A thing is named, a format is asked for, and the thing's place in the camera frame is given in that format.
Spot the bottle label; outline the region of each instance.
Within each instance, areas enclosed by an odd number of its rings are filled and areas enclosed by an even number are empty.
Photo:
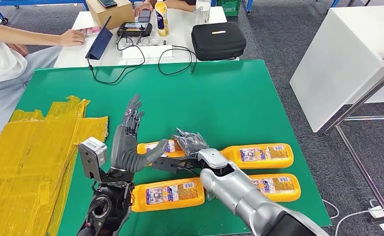
[[[271,146],[266,148],[268,159],[281,160],[289,158],[285,146]]]
[[[154,149],[157,146],[157,144],[158,143],[156,142],[156,143],[146,145],[146,151],[148,152],[151,149]],[[175,142],[174,140],[169,140],[169,143],[166,146],[165,152],[175,152],[175,151],[179,151],[179,150],[181,150],[181,148],[178,145],[178,143]]]
[[[179,200],[193,199],[197,197],[198,186],[196,182],[149,188],[146,190],[147,205],[164,202],[176,202]]]
[[[289,158],[285,146],[270,146],[265,151],[260,148],[242,148],[239,150],[242,161],[282,160]]]
[[[266,154],[260,148],[242,148],[239,150],[242,161],[264,161]]]
[[[160,12],[158,12],[158,11],[155,11],[155,13],[157,15],[157,27],[160,30],[164,30],[164,18],[163,18],[163,15],[160,14]]]
[[[295,185],[290,177],[252,179],[262,193],[294,193]]]

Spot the person's hand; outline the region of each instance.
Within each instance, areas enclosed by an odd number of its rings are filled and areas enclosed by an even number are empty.
[[[82,45],[85,41],[85,35],[79,31],[69,29],[59,36],[59,45],[63,47]]]
[[[17,51],[23,57],[26,57],[28,55],[28,49],[25,45],[13,44],[13,43],[7,43],[7,45],[10,49]]]
[[[172,135],[186,156],[195,156],[200,150],[209,148],[200,133],[189,133],[176,128],[179,135]]]
[[[134,16],[138,16],[142,10],[149,10],[150,12],[153,12],[154,7],[152,7],[149,2],[143,2],[141,5],[135,8]]]

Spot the black case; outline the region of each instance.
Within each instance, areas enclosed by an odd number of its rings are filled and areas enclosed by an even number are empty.
[[[244,53],[247,40],[235,22],[196,25],[192,43],[199,60],[236,58]]]

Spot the gray carpet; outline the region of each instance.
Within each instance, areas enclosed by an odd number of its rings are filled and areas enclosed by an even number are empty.
[[[339,6],[346,6],[342,0]],[[264,59],[283,106],[293,126],[322,198],[341,211],[343,216],[366,210],[373,198],[353,159],[336,131],[328,136],[312,133],[299,103],[289,85],[297,65],[326,16],[331,0],[258,0],[252,14],[246,15],[241,5],[238,17],[229,18],[240,25],[247,38],[241,59]],[[46,33],[63,33],[71,28],[82,6],[1,7],[10,19],[9,26]],[[42,47],[30,47],[36,51]],[[370,104],[357,114],[384,115],[384,104]],[[384,121],[351,121],[342,128],[369,174],[384,197]],[[330,215],[335,212],[328,207]],[[348,218],[340,226],[340,236],[384,236],[379,226],[370,224],[370,215]],[[325,229],[334,235],[335,226]]]

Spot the green table surface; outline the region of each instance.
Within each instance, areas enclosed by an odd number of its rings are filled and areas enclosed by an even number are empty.
[[[165,64],[175,71],[184,63]],[[115,79],[122,66],[101,67],[97,77]],[[295,161],[286,169],[248,170],[248,174],[291,173],[301,186],[301,197],[285,207],[300,211],[320,226],[331,221],[312,179],[295,134],[262,60],[200,62],[195,71],[164,76],[156,65],[143,65],[125,74],[115,86],[96,82],[88,68],[37,70],[17,109],[40,109],[44,115],[53,101],[65,101],[69,95],[91,100],[86,117],[109,116],[111,148],[115,128],[121,123],[127,102],[139,93],[145,115],[141,121],[139,143],[170,138],[175,127],[200,132],[212,148],[233,145],[287,143]],[[147,167],[135,174],[136,184],[192,177]],[[76,161],[59,235],[75,235],[83,221],[92,190],[91,179],[83,174],[80,158]],[[250,230],[217,199],[203,205],[131,214],[120,235],[197,236],[245,233]]]

